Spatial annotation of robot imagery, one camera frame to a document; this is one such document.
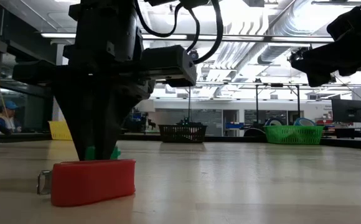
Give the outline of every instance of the yellow basket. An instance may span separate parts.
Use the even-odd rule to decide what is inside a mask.
[[[65,121],[49,121],[49,126],[53,140],[73,140]]]

